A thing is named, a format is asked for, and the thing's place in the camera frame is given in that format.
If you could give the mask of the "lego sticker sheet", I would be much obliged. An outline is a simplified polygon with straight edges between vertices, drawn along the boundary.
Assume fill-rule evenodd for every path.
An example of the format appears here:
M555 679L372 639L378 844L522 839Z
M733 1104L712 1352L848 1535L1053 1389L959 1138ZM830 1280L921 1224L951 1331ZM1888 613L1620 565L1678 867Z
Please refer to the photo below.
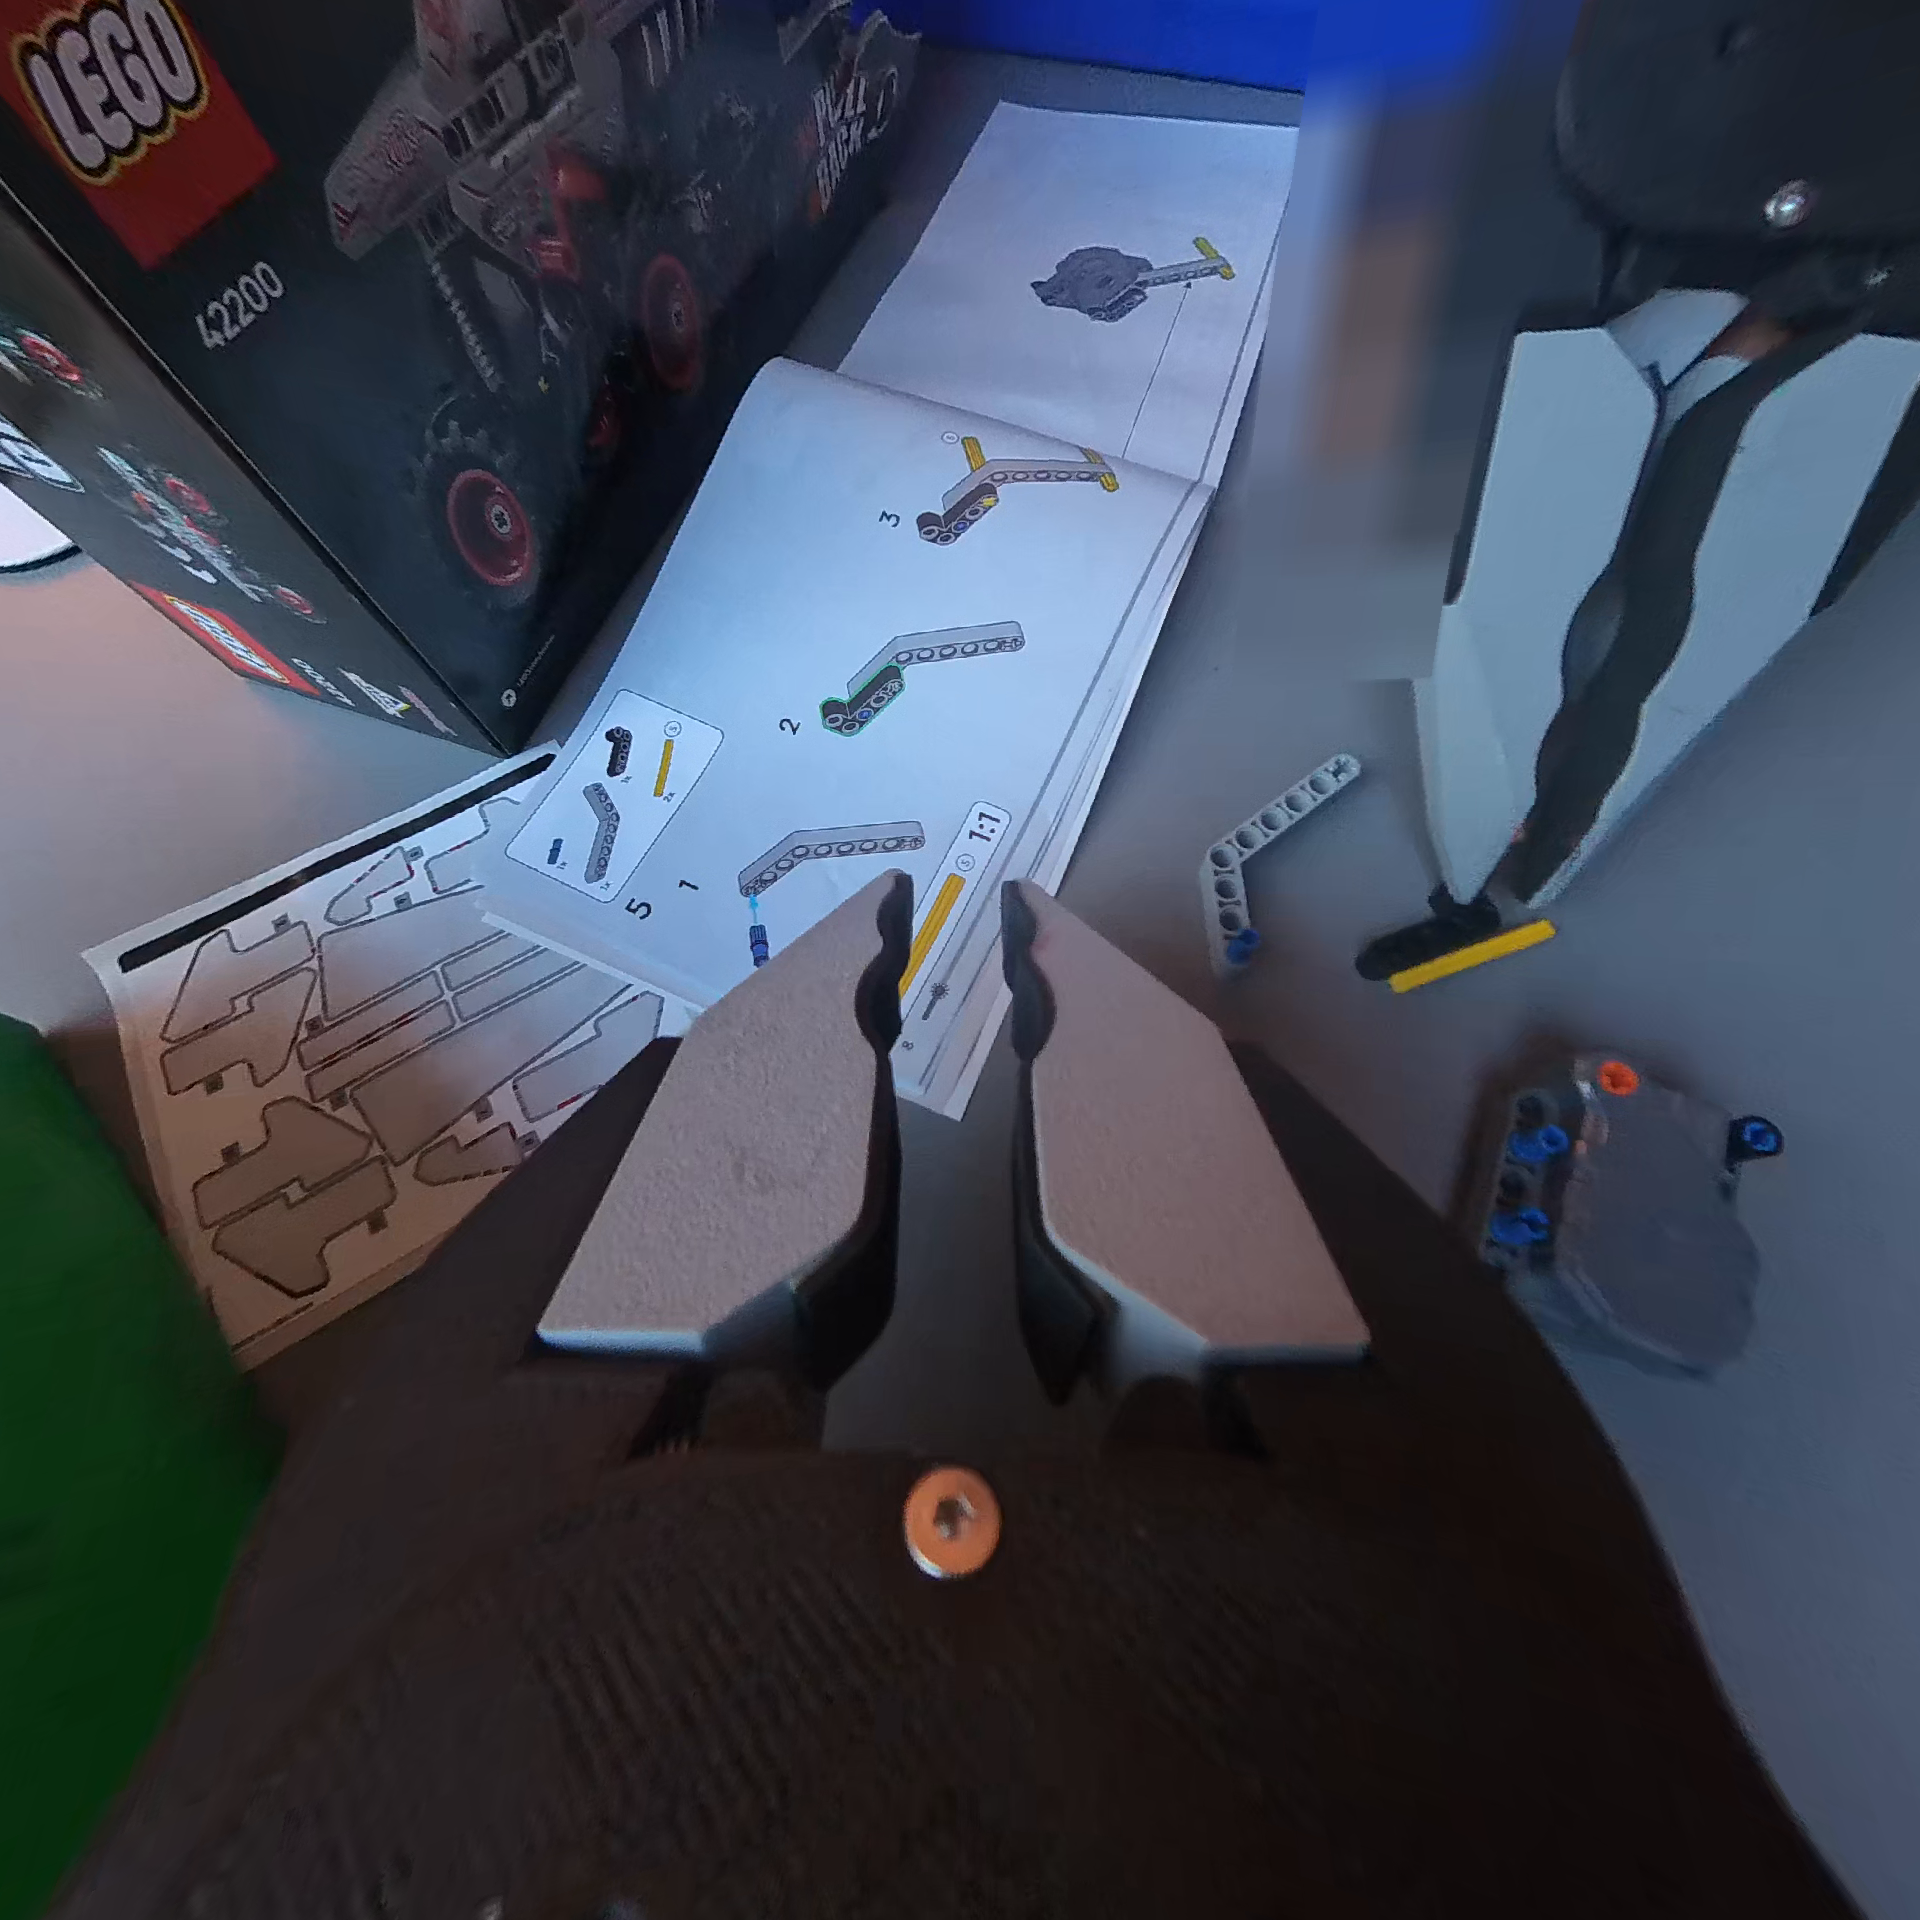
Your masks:
M530 750L84 952L157 1201L254 1370L420 1267L690 1010L488 919Z

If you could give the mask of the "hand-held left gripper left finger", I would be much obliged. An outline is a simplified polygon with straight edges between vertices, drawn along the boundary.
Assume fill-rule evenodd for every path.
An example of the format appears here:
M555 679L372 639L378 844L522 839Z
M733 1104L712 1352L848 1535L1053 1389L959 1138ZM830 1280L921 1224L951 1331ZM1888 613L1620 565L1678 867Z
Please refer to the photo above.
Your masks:
M895 1296L891 1052L915 884L887 870L704 1010L538 1322L592 1356L768 1366L815 1390Z

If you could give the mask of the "black lego connector piece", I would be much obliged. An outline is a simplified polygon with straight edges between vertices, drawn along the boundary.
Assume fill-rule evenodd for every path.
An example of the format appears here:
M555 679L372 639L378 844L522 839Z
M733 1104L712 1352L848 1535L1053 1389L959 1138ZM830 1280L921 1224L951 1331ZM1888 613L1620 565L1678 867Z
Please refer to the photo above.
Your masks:
M1428 914L1404 927L1383 931L1357 952L1355 970L1364 982L1386 982L1503 931L1499 904L1478 891L1473 900L1454 900L1443 883L1428 895Z

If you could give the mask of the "yellow lego axle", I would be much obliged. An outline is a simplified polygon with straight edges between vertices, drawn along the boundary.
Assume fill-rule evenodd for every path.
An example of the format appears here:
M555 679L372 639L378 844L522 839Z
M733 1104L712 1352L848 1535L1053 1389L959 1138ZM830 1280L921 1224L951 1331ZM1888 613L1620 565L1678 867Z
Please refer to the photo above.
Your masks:
M1457 947L1422 965L1391 973L1386 983L1392 994L1424 989L1439 982L1460 976L1463 973L1475 973L1477 968L1485 968L1504 958L1517 955L1530 947L1543 947L1555 936L1557 925L1551 919L1541 917L1520 927L1495 931L1494 936L1475 941L1466 947Z

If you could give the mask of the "grey lego motor block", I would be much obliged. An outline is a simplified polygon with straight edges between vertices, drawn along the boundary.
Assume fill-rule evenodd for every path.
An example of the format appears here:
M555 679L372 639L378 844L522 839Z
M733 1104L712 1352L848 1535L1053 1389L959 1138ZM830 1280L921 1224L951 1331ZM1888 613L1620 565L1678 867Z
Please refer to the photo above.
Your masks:
M1559 1347L1709 1379L1757 1322L1761 1253L1740 1178L1785 1134L1616 1047L1559 1049L1485 1092L1454 1220Z

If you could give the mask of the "blue plastic bin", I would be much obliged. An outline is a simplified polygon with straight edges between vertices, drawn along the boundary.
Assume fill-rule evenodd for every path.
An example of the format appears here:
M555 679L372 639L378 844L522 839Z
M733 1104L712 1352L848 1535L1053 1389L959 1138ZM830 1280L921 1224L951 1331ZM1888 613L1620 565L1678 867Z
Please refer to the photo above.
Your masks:
M1318 1L853 1L929 45L1300 90Z

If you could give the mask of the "green plastic bin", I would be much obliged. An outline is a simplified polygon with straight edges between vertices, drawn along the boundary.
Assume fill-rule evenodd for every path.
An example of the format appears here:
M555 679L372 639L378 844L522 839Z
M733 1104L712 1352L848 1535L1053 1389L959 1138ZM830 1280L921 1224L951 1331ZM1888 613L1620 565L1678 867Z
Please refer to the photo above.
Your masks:
M3 1020L3 1913L165 1722L279 1440L37 1029Z

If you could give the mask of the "lego instruction booklet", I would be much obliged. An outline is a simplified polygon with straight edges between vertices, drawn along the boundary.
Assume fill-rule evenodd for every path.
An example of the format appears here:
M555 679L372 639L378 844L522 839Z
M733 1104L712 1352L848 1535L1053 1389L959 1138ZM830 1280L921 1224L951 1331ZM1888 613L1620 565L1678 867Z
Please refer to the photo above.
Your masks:
M997 104L839 366L756 372L490 921L703 1010L904 870L900 1095L959 1116L999 891L1064 875L1226 466L1299 136Z

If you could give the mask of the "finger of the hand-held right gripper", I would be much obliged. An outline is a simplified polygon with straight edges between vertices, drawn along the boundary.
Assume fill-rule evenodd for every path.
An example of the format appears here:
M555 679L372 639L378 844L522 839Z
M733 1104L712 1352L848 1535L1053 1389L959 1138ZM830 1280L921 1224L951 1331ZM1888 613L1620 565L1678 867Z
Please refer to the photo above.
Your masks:
M1523 823L1563 701L1567 628L1616 553L1701 306L1520 327L1414 720L1437 871L1473 900Z
M1507 846L1507 895L1528 907L1567 889L1916 500L1916 332L1671 292L1596 338L1634 377L1646 432L1568 606Z

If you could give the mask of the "black lego set box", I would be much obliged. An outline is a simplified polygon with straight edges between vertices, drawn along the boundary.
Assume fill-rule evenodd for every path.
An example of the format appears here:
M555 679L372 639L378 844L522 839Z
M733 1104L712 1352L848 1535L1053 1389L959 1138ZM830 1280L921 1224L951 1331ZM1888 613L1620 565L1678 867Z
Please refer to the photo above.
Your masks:
M917 56L876 5L9 1L4 487L229 671L516 752Z

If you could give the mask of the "grey angled lego beam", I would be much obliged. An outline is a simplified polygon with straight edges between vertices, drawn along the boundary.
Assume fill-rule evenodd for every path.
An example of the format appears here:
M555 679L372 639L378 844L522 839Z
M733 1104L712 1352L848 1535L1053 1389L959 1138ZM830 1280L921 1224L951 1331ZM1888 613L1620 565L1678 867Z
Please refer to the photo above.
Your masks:
M1313 766L1303 779L1267 802L1234 830L1215 839L1198 867L1198 893L1213 974L1221 982L1243 973L1260 952L1260 929L1245 883L1248 866L1283 835L1316 817L1362 773L1348 752Z

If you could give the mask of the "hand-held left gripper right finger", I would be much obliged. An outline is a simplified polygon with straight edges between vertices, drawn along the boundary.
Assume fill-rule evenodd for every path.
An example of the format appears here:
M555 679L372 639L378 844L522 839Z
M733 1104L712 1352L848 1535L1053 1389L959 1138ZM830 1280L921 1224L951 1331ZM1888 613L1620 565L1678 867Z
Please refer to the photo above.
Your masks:
M1219 1029L1038 883L1001 902L1016 1303L1045 1396L1362 1356L1369 1327Z

